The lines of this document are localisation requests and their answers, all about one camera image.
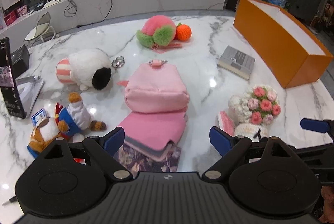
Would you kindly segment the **white tv console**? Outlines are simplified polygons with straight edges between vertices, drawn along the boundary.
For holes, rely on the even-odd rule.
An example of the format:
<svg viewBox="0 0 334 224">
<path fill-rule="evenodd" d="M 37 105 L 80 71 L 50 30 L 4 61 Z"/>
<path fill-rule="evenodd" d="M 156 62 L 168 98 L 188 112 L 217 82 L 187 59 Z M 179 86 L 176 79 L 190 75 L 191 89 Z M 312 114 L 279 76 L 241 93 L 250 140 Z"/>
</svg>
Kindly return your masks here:
<svg viewBox="0 0 334 224">
<path fill-rule="evenodd" d="M 38 20 L 49 12 L 50 24 L 56 32 L 73 29 L 79 25 L 90 25 L 111 18 L 136 14 L 168 12 L 180 10 L 221 10 L 225 0 L 73 0 L 76 14 L 66 14 L 69 2 L 58 4 L 17 19 L 1 30 L 1 37 L 10 39 L 11 49 L 16 50 L 24 43 L 24 38 L 35 27 Z"/>
</svg>

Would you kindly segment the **dark printed card box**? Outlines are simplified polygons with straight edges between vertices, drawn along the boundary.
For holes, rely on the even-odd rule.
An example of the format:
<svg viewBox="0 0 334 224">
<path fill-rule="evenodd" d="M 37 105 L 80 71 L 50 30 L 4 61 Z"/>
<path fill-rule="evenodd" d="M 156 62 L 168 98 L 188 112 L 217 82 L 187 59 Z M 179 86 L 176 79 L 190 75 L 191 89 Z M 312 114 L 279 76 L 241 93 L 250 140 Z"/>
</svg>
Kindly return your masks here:
<svg viewBox="0 0 334 224">
<path fill-rule="evenodd" d="M 172 146 L 161 161 L 155 161 L 124 144 L 113 158 L 124 166 L 135 178 L 142 171 L 158 173 L 176 172 L 181 152 L 182 149 L 180 147 Z"/>
</svg>

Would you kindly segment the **white black plush dog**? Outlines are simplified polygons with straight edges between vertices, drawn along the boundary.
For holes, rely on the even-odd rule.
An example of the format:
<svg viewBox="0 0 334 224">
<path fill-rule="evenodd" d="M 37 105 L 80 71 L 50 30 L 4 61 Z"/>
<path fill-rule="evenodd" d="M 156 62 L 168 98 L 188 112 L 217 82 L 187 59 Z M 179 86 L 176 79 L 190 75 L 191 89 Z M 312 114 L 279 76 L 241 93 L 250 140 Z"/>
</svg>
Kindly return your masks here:
<svg viewBox="0 0 334 224">
<path fill-rule="evenodd" d="M 111 80 L 111 60 L 98 49 L 84 49 L 69 54 L 56 66 L 57 79 L 63 84 L 76 84 L 80 90 L 104 89 Z"/>
</svg>

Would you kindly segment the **orange crochet tangerine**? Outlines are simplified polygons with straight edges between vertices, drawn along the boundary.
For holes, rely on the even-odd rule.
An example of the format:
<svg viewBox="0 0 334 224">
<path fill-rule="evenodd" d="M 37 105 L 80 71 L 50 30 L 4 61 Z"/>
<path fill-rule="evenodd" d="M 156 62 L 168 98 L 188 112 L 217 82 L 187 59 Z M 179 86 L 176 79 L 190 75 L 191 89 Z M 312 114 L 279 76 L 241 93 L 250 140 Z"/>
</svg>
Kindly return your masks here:
<svg viewBox="0 0 334 224">
<path fill-rule="evenodd" d="M 192 36 L 192 30 L 188 25 L 182 23 L 179 23 L 177 25 L 176 35 L 174 37 L 174 40 L 186 42 L 191 38 L 191 36 Z"/>
</svg>

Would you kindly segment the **pink fabric pouch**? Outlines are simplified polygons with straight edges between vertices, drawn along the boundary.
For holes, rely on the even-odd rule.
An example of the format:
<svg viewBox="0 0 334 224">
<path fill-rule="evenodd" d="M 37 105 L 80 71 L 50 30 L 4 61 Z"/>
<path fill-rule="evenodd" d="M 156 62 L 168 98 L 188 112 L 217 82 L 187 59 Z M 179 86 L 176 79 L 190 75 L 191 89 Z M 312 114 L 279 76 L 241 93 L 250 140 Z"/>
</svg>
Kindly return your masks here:
<svg viewBox="0 0 334 224">
<path fill-rule="evenodd" d="M 133 112 L 185 111 L 190 101 L 177 67 L 163 60 L 141 64 L 128 80 L 117 84 L 125 88 L 125 103 Z"/>
</svg>

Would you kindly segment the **grey book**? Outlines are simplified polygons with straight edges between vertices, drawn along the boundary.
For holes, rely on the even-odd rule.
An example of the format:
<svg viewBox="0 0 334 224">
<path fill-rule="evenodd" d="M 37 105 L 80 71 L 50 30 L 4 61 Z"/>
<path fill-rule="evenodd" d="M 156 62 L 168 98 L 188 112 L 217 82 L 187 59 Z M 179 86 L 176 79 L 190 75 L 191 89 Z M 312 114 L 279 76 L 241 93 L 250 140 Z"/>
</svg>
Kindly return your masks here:
<svg viewBox="0 0 334 224">
<path fill-rule="evenodd" d="M 217 64 L 219 67 L 249 80 L 254 69 L 255 58 L 228 45 Z"/>
</svg>

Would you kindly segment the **orange storage box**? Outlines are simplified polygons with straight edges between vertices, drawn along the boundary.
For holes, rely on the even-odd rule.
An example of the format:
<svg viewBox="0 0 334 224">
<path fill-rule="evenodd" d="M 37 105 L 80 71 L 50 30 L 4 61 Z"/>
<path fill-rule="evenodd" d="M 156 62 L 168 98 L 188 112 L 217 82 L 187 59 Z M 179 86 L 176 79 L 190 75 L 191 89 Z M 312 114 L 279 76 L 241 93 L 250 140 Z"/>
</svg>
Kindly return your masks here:
<svg viewBox="0 0 334 224">
<path fill-rule="evenodd" d="M 239 0 L 233 25 L 283 88 L 314 83 L 333 59 L 308 28 L 268 2 Z"/>
</svg>

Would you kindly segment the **black tablet on stand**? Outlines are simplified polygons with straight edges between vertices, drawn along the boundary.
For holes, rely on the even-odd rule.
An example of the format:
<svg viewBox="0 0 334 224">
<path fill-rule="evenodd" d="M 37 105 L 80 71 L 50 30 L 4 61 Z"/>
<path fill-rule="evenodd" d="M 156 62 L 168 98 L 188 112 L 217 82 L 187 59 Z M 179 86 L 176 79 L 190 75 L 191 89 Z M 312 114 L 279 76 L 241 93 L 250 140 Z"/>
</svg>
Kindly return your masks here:
<svg viewBox="0 0 334 224">
<path fill-rule="evenodd" d="M 10 40 L 8 37 L 1 39 L 1 94 L 8 114 L 27 118 L 43 85 L 44 80 L 40 76 L 14 77 Z"/>
</svg>

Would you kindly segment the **rooster plush toy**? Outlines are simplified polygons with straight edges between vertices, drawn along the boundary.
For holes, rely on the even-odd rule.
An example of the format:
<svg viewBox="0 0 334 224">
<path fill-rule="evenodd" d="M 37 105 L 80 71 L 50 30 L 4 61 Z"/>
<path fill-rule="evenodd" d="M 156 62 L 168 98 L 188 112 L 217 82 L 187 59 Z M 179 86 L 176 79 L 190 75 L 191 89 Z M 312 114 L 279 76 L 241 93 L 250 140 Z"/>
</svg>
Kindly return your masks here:
<svg viewBox="0 0 334 224">
<path fill-rule="evenodd" d="M 106 130 L 103 121 L 93 119 L 80 94 L 72 92 L 68 99 L 67 107 L 56 103 L 54 116 L 49 116 L 44 109 L 32 116 L 33 130 L 27 149 L 34 158 L 56 138 L 70 140 L 82 135 L 85 130 Z"/>
</svg>

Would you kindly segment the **pink card holder wallet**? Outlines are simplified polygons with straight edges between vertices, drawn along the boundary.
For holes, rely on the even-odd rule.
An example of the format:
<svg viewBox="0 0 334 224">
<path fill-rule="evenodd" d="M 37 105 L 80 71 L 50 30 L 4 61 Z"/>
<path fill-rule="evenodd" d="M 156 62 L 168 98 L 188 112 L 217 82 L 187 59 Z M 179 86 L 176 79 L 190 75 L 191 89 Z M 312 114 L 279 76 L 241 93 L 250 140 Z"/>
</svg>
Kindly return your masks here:
<svg viewBox="0 0 334 224">
<path fill-rule="evenodd" d="M 161 162 L 176 145 L 185 130 L 185 112 L 131 112 L 120 124 L 125 131 L 125 144 L 141 154 Z"/>
</svg>

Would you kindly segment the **pink green fluffy peach plush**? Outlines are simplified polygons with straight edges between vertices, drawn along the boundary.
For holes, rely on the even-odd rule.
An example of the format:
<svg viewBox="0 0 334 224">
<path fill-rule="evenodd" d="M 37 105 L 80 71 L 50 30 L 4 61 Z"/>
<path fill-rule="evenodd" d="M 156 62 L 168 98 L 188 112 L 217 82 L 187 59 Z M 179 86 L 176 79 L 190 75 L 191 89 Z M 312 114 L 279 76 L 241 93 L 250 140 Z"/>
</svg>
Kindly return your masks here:
<svg viewBox="0 0 334 224">
<path fill-rule="evenodd" d="M 167 16 L 159 15 L 149 18 L 143 28 L 136 33 L 139 43 L 154 51 L 181 48 L 181 43 L 175 43 L 177 33 L 175 23 Z"/>
</svg>

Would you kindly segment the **black box on table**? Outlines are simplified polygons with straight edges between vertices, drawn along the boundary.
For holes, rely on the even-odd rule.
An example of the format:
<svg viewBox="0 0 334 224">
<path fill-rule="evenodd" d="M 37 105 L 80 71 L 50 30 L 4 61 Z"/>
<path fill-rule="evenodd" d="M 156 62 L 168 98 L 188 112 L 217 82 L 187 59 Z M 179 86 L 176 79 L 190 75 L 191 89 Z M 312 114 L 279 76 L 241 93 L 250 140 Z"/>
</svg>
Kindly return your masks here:
<svg viewBox="0 0 334 224">
<path fill-rule="evenodd" d="M 11 54 L 14 78 L 18 78 L 29 69 L 29 57 L 30 53 L 26 45 L 21 46 Z"/>
</svg>

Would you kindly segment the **crochet flower bouquet bunny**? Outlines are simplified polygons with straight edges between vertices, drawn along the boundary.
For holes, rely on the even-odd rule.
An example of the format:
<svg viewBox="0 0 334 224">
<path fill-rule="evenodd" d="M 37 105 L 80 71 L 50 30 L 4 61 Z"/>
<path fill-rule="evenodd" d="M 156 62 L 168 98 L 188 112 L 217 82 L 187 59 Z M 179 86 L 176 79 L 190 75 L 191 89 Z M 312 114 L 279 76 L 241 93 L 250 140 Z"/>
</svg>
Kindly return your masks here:
<svg viewBox="0 0 334 224">
<path fill-rule="evenodd" d="M 278 94 L 268 85 L 249 87 L 243 96 L 234 95 L 228 110 L 217 115 L 219 128 L 230 136 L 242 135 L 254 142 L 268 138 L 272 124 L 281 113 Z"/>
</svg>

